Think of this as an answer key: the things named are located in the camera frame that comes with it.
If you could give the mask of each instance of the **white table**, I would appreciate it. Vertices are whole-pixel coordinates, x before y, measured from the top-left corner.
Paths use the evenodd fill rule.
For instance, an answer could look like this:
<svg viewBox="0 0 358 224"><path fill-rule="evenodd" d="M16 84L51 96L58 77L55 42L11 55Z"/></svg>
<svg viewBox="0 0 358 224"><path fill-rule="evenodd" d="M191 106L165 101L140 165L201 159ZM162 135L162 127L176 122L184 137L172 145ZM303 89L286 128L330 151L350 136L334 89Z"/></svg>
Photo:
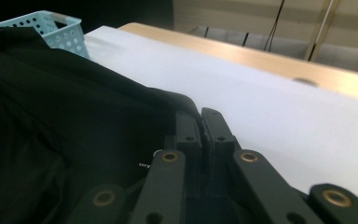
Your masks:
<svg viewBox="0 0 358 224"><path fill-rule="evenodd" d="M94 62L220 111L291 186L331 183L358 196L358 99L119 29L85 38Z"/></svg>

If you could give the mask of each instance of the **plastic basket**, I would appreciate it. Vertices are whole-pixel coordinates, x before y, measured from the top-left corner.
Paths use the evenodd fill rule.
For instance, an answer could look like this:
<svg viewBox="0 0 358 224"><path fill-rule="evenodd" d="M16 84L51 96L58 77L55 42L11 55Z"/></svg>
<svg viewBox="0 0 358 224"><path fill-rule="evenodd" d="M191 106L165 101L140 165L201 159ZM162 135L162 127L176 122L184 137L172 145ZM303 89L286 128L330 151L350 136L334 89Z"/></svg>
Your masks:
<svg viewBox="0 0 358 224"><path fill-rule="evenodd" d="M0 27L32 26L52 49L64 49L89 59L80 23L81 19L41 10L1 21Z"/></svg>

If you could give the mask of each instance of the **wooden desk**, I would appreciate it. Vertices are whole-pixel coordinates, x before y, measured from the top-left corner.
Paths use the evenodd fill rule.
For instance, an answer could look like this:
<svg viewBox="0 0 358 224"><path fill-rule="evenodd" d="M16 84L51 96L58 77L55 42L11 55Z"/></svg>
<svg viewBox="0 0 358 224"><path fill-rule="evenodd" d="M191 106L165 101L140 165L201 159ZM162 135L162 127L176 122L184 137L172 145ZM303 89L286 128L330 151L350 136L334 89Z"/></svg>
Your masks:
<svg viewBox="0 0 358 224"><path fill-rule="evenodd" d="M193 49L220 59L243 64L287 78L314 82L319 88L358 98L358 73L317 63L241 48L223 42L186 35L140 23L129 23L118 29L161 42Z"/></svg>

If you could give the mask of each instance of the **cable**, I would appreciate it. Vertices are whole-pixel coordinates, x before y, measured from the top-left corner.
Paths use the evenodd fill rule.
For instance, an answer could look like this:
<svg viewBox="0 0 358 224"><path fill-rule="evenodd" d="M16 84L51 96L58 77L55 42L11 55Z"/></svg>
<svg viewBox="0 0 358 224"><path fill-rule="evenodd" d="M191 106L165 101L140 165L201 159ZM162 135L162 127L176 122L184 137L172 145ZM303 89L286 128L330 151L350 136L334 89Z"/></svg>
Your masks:
<svg viewBox="0 0 358 224"><path fill-rule="evenodd" d="M271 30L271 32L269 33L269 36L268 36L266 45L264 46L264 51L266 51L267 45L269 44L268 52L271 52L271 49L272 49L272 41L273 41L274 36L275 36L275 31L277 30L278 20L279 20L279 18L280 18L280 16L281 16L281 12L282 12L282 9L283 9L284 1L285 1L285 0L282 0L282 2L281 2L281 6L279 7L278 15L277 15L277 17L276 17L276 19L275 19L274 25L272 26L272 30Z"/></svg>

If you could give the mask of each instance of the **black fabric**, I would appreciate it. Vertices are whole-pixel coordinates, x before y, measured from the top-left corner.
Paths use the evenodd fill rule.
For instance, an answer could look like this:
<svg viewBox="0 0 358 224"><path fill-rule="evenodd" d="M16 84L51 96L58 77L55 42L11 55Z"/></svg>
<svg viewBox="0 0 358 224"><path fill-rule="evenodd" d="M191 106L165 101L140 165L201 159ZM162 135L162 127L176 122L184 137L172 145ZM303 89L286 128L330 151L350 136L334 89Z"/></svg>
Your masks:
<svg viewBox="0 0 358 224"><path fill-rule="evenodd" d="M0 28L0 223L65 223L87 191L128 188L191 99Z"/></svg>

